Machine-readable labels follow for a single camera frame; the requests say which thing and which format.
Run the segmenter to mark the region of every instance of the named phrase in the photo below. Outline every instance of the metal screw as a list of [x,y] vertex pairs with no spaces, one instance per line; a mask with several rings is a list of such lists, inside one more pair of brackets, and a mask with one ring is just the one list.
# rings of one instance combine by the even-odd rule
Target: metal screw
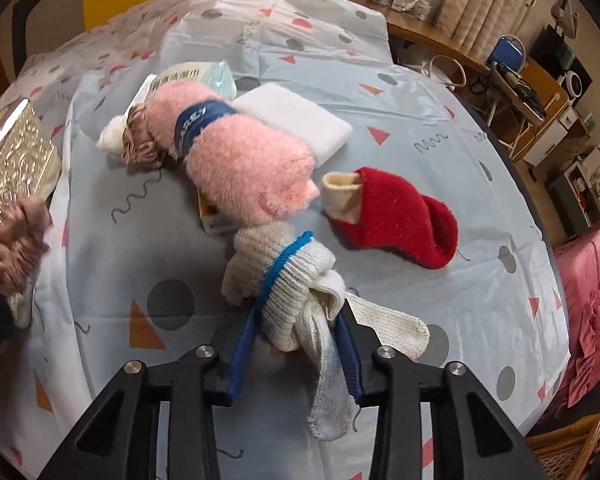
[[142,370],[142,363],[140,361],[129,361],[125,364],[125,372],[128,374],[137,374]]
[[391,348],[390,346],[379,346],[376,349],[376,353],[382,359],[392,359],[393,357],[395,357],[395,349]]
[[460,361],[451,361],[446,368],[453,375],[461,376],[466,373],[466,366],[464,366],[464,364],[462,364]]
[[216,350],[211,345],[200,345],[196,348],[196,355],[205,359],[208,359],[215,353]]

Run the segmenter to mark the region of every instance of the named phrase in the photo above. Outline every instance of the rattan chair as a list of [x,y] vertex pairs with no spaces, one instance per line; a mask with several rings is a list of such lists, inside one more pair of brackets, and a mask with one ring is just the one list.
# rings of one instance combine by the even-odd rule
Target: rattan chair
[[525,440],[551,480],[578,480],[599,437],[600,413]]

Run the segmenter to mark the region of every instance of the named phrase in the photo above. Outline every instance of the pink blanket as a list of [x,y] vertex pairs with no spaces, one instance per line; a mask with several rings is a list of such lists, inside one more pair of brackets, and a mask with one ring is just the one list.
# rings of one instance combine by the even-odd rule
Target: pink blanket
[[600,224],[555,251],[569,314],[571,359],[548,412],[578,402],[600,380]]

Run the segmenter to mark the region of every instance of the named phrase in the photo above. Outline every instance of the brown ruffled fabric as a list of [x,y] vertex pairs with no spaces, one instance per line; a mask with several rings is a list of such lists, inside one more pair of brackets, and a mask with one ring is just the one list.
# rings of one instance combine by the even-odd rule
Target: brown ruffled fabric
[[23,293],[48,250],[43,237],[51,216],[39,198],[18,200],[0,224],[0,293]]
[[124,152],[122,160],[125,164],[142,164],[157,170],[164,163],[166,153],[158,148],[149,131],[144,115],[144,105],[134,105],[129,110],[126,128],[122,134]]

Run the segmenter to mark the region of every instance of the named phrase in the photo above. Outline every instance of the curtain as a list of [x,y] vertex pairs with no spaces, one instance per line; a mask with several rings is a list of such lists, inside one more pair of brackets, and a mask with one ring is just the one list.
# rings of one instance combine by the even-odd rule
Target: curtain
[[436,27],[486,60],[498,39],[510,32],[524,0],[444,0]]

